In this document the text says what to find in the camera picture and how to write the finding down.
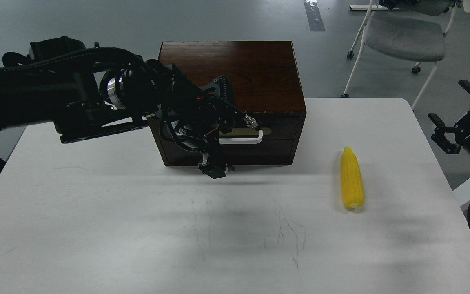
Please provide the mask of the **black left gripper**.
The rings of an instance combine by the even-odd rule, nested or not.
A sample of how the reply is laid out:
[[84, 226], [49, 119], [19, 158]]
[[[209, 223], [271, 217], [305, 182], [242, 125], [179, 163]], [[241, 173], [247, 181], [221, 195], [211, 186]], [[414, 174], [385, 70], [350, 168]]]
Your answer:
[[231, 132], [238, 121], [259, 131], [257, 120], [235, 106], [233, 84], [220, 75], [203, 87], [196, 86], [176, 65], [151, 63], [162, 90], [160, 115], [171, 140], [179, 147], [201, 153], [198, 169], [211, 179], [224, 178], [235, 170], [226, 160], [220, 133]]

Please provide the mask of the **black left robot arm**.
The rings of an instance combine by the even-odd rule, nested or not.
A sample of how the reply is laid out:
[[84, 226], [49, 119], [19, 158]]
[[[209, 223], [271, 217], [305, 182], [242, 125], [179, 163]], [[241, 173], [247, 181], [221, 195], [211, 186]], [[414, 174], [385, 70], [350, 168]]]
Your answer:
[[198, 87], [176, 65], [67, 36], [32, 42], [28, 55], [8, 52], [2, 61], [0, 130], [52, 122], [60, 141], [71, 143], [146, 128], [155, 116], [162, 139], [201, 153], [198, 169], [213, 179], [233, 170], [220, 134], [243, 121], [258, 137], [228, 144], [263, 138], [258, 122], [235, 106], [224, 75]]

